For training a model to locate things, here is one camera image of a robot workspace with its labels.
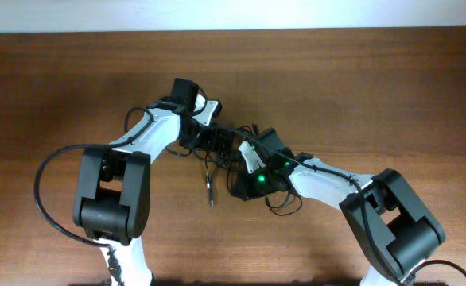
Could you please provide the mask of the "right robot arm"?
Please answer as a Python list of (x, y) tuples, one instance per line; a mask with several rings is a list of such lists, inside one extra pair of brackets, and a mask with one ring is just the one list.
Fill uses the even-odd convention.
[(445, 242), (442, 225), (396, 170), (359, 174), (294, 155), (274, 129), (245, 136), (238, 151), (243, 166), (232, 195), (247, 201), (283, 191), (340, 211), (371, 265), (365, 282), (404, 284)]

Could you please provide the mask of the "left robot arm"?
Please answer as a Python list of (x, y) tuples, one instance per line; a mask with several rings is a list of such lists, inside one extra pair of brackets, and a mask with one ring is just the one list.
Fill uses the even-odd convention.
[(106, 285), (153, 283), (141, 240), (150, 212), (150, 166), (175, 141), (188, 149), (221, 110), (197, 83), (177, 78), (170, 95), (142, 108), (140, 121), (122, 137), (85, 148), (73, 221), (100, 248), (110, 273)]

